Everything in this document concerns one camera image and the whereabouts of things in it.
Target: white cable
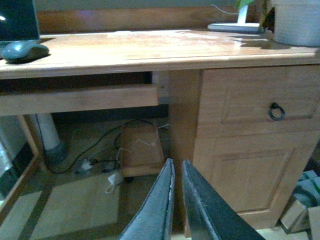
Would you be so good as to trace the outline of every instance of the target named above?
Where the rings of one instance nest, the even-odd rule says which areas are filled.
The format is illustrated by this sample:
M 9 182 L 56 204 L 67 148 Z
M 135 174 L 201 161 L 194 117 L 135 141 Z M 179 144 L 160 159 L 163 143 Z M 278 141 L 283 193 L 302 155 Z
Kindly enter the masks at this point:
M 214 6 L 220 12 L 223 12 L 223 13 L 228 14 L 228 15 L 239 15 L 238 13 L 232 13 L 232 12 L 228 12 L 228 11 L 222 10 L 221 8 L 219 8 L 217 5 L 214 5 L 214 4 L 211 4 L 211 6 Z
M 119 160 L 120 151 L 123 150 L 123 151 L 127 151 L 127 152 L 129 152 L 129 153 L 132 154 L 133 151 L 134 151 L 135 148 L 136 148 L 136 145 L 137 145 L 138 143 L 142 143 L 142 144 L 145 144 L 145 145 L 147 145 L 147 146 L 154 146 L 154 145 L 156 144 L 156 141 L 157 141 L 158 138 L 159 138 L 159 131 L 158 131 L 158 129 L 162 129 L 162 128 L 166 127 L 166 126 L 170 126 L 170 124 L 167 123 L 167 124 L 165 124 L 165 125 L 162 125 L 162 126 L 157 127 L 157 131 L 156 131 L 156 133 L 155 133 L 156 137 L 155 137 L 154 141 L 151 142 L 151 143 L 148 143 L 148 142 L 146 142 L 146 141 L 143 141 L 143 140 L 141 140 L 141 139 L 138 139 L 138 140 L 133 144 L 133 146 L 131 147 L 131 150 L 126 149 L 126 148 L 123 148 L 123 147 L 119 148 L 119 150 L 118 150 L 118 152 L 117 152 L 117 154 L 116 154 L 116 157 L 115 157 L 116 161 L 121 165 L 121 162 L 120 162 L 120 160 Z

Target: metal ring pull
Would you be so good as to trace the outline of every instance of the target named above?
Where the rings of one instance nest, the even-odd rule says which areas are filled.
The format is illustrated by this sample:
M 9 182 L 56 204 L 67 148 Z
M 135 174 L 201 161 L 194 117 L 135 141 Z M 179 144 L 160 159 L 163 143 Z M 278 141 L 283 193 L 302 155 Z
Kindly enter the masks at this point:
M 279 109 L 281 111 L 281 116 L 279 117 L 275 117 L 273 114 L 273 109 Z M 276 102 L 271 103 L 270 108 L 269 108 L 269 116 L 271 119 L 273 119 L 274 121 L 281 121 L 282 119 L 285 118 L 285 110 L 279 106 Z

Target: gray mouse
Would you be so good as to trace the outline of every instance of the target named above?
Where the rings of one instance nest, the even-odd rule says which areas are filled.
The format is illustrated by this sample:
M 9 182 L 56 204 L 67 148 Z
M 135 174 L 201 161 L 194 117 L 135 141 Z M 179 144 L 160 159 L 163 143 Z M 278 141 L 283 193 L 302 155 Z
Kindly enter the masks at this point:
M 9 64 L 24 64 L 49 54 L 49 48 L 33 41 L 14 41 L 2 50 L 1 56 Z

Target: cabinet door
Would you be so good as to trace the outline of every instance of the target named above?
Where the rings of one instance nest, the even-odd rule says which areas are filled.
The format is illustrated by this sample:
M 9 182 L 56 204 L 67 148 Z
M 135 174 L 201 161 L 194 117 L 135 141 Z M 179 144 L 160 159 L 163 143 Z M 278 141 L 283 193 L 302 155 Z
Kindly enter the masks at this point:
M 197 139 L 193 164 L 250 225 L 271 228 L 319 137 L 312 130 Z

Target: wall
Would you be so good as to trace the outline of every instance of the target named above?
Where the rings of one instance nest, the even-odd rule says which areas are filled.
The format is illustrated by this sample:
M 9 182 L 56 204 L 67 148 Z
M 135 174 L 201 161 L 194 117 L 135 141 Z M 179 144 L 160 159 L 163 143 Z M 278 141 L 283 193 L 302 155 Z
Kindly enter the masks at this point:
M 236 0 L 35 0 L 38 11 L 233 6 Z
M 12 160 L 27 142 L 16 116 L 0 117 L 0 137 Z

